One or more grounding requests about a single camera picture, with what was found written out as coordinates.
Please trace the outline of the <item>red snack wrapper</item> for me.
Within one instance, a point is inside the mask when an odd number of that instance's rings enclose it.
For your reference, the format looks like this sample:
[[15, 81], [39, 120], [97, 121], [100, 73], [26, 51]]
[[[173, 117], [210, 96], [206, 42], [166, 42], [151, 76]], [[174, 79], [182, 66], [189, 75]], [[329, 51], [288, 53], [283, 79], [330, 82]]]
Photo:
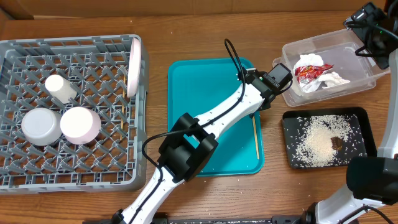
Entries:
[[320, 66], [315, 66], [315, 65], [301, 66], [295, 69], [295, 76], [297, 78], [297, 81], [300, 84], [304, 85], [314, 81], [320, 75], [323, 75], [332, 68], [333, 65], [327, 63]]

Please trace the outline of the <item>brown food scrap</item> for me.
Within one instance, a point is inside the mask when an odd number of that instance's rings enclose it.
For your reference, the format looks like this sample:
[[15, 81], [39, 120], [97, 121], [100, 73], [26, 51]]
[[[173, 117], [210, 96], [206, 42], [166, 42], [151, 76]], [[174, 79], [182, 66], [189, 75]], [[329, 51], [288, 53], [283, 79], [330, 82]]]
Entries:
[[343, 148], [343, 140], [339, 137], [332, 137], [331, 138], [332, 149], [336, 151], [340, 151]]

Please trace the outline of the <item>white rice pile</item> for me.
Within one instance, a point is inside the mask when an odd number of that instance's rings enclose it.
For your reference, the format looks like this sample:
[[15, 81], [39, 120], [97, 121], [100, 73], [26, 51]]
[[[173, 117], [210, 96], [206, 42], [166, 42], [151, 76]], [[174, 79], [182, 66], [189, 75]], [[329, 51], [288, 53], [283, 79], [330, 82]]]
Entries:
[[[354, 114], [299, 116], [282, 122], [289, 165], [293, 169], [346, 166], [357, 156], [367, 156]], [[332, 149], [331, 138], [343, 140], [340, 151]]]

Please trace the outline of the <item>large white plate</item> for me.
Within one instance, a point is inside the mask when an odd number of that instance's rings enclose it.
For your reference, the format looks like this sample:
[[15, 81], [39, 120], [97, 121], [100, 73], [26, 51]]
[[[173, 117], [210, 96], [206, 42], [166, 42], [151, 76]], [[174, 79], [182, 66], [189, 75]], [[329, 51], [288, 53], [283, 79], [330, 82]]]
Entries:
[[137, 38], [132, 39], [127, 71], [127, 97], [137, 93], [141, 71], [141, 43]]

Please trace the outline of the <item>small pink plate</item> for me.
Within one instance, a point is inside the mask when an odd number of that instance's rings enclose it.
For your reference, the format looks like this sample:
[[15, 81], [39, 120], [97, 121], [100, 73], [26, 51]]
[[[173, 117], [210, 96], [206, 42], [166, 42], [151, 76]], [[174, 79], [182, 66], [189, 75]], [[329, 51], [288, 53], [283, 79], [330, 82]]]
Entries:
[[97, 113], [84, 107], [73, 107], [61, 117], [60, 129], [72, 144], [86, 144], [100, 132], [101, 120]]

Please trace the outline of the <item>white cup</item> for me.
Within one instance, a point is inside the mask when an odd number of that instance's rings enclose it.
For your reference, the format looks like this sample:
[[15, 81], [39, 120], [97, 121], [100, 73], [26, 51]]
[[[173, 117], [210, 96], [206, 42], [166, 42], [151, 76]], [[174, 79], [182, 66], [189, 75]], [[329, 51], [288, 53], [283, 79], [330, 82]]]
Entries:
[[77, 92], [70, 86], [70, 82], [60, 75], [50, 75], [46, 78], [45, 88], [63, 104], [69, 103], [70, 98], [77, 96]]

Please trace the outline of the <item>grey-white bowl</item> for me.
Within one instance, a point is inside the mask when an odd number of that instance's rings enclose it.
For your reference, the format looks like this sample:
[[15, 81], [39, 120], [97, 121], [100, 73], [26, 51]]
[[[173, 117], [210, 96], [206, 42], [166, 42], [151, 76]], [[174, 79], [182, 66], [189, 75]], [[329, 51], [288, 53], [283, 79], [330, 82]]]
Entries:
[[57, 141], [62, 135], [61, 115], [47, 108], [35, 108], [22, 119], [22, 132], [33, 145], [46, 146]]

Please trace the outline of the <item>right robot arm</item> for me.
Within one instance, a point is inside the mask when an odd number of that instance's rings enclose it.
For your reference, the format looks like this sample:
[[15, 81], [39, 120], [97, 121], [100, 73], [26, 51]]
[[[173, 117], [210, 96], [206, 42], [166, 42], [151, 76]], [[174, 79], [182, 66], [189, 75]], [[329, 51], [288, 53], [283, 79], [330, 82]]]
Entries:
[[351, 223], [368, 211], [390, 223], [380, 208], [397, 203], [397, 1], [386, 1], [383, 9], [369, 2], [344, 25], [363, 43], [355, 51], [357, 56], [373, 58], [380, 68], [390, 69], [387, 126], [376, 156], [352, 158], [345, 185], [313, 203], [296, 223]]

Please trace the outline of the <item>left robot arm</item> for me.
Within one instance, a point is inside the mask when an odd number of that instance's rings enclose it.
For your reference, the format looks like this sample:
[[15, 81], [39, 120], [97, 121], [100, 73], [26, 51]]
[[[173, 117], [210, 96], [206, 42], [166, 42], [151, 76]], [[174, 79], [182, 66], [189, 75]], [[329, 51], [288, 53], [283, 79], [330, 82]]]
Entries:
[[162, 133], [160, 157], [153, 162], [154, 175], [128, 208], [118, 210], [111, 223], [151, 223], [170, 193], [192, 180], [208, 163], [219, 137], [240, 119], [270, 108], [275, 97], [292, 84], [291, 71], [277, 64], [270, 72], [245, 69], [235, 62], [238, 89], [206, 113], [179, 117], [171, 131]]

